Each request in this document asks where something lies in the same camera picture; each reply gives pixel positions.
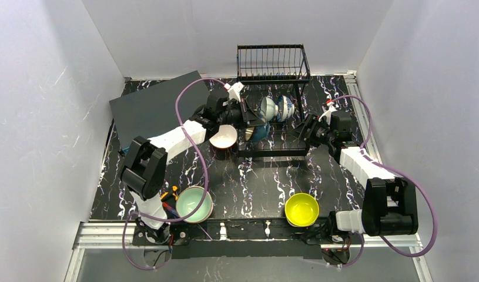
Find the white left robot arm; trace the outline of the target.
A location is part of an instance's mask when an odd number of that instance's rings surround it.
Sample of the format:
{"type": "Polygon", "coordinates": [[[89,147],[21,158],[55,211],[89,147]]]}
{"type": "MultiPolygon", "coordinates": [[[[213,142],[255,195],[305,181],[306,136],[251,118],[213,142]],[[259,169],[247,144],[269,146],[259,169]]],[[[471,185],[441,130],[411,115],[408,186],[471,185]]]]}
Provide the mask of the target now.
{"type": "Polygon", "coordinates": [[[192,117],[162,135],[132,140],[126,153],[119,178],[129,189],[139,208],[138,215],[151,229],[159,230],[172,223],[163,209],[160,198],[166,165],[190,147],[197,148],[208,140],[225,149],[237,140],[237,129],[247,125],[243,120],[246,110],[240,93],[243,84],[224,84],[211,93],[207,103],[198,108],[192,117]]]}

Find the celadon green bowl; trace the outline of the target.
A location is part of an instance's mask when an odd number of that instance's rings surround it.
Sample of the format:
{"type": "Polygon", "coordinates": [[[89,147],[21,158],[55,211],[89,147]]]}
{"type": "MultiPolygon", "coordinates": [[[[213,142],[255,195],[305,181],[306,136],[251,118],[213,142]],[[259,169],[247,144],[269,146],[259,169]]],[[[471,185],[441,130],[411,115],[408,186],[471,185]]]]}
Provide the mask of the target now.
{"type": "MultiPolygon", "coordinates": [[[[192,186],[185,189],[178,196],[176,201],[176,211],[180,217],[187,216],[190,212],[197,208],[197,204],[201,201],[205,189],[200,186],[192,186]]],[[[209,192],[205,193],[205,199],[198,210],[190,217],[185,219],[187,223],[201,223],[208,219],[213,211],[213,200],[209,192]]]]}

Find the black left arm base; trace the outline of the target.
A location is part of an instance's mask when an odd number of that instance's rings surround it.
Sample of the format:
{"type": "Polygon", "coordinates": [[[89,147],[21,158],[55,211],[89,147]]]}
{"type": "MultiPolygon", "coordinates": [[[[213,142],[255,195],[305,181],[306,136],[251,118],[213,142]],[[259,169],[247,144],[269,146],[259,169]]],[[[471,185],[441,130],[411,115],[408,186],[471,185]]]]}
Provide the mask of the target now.
{"type": "Polygon", "coordinates": [[[185,222],[165,223],[153,229],[137,220],[132,245],[143,248],[143,258],[150,267],[160,267],[169,260],[190,258],[190,227],[185,222]]]}

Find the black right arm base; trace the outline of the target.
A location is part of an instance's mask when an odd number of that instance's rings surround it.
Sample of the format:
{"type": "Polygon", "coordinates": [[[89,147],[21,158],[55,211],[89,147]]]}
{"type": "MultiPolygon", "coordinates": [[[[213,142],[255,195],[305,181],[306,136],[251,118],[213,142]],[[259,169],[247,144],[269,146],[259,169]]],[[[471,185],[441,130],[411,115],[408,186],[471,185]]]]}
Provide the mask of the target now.
{"type": "Polygon", "coordinates": [[[329,219],[323,224],[316,224],[314,227],[306,227],[306,231],[297,233],[296,237],[309,246],[332,244],[333,247],[322,247],[321,252],[326,266],[344,268],[349,267],[361,258],[365,239],[361,233],[353,231],[341,231],[329,219]],[[355,258],[350,258],[350,247],[352,240],[360,243],[355,258]]]}

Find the yellow bowl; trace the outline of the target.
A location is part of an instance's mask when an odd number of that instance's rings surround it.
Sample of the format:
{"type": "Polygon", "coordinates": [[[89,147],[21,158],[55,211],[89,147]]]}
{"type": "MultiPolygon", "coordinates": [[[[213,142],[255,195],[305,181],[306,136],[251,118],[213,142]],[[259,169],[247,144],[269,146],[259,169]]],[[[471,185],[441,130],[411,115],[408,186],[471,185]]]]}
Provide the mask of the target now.
{"type": "Polygon", "coordinates": [[[307,193],[292,195],[284,205],[286,219],[291,226],[309,227],[319,218],[319,204],[307,193]]]}

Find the black wire dish rack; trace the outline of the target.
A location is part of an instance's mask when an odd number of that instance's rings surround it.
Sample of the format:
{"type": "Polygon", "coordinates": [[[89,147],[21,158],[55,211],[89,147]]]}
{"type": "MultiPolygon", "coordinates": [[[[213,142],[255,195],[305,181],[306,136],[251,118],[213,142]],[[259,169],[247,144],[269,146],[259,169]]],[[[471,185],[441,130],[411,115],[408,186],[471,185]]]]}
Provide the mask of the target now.
{"type": "Polygon", "coordinates": [[[269,97],[276,103],[280,96],[285,95],[294,105],[294,114],[290,119],[277,122],[274,117],[269,121],[269,134],[260,142],[245,141],[247,127],[240,129],[239,157],[306,156],[310,146],[289,135],[305,117],[302,96],[311,73],[304,45],[238,45],[236,63],[237,81],[245,85],[242,102],[245,98],[254,111],[260,113],[263,97],[269,97]]]}

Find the blue floral white bowl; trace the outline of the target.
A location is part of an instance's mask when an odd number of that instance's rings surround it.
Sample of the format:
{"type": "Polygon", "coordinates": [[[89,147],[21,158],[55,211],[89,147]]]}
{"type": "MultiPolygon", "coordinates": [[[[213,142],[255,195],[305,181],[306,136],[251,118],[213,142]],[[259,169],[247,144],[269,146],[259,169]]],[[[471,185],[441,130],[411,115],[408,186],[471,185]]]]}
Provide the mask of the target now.
{"type": "Polygon", "coordinates": [[[277,106],[277,122],[285,122],[290,119],[294,114],[294,105],[290,98],[285,95],[280,96],[276,102],[277,106]]]}

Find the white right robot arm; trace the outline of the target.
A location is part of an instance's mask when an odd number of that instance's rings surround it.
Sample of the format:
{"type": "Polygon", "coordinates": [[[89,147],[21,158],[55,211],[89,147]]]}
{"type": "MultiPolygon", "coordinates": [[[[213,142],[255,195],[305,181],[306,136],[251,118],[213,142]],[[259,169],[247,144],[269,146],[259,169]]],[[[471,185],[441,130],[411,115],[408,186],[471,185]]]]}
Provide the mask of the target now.
{"type": "Polygon", "coordinates": [[[330,156],[364,188],[358,210],[332,211],[325,224],[327,235],[360,233],[369,236],[410,235],[418,230],[416,189],[405,177],[380,167],[352,137],[349,113],[328,111],[308,115],[290,135],[313,147],[325,145],[330,156]]]}

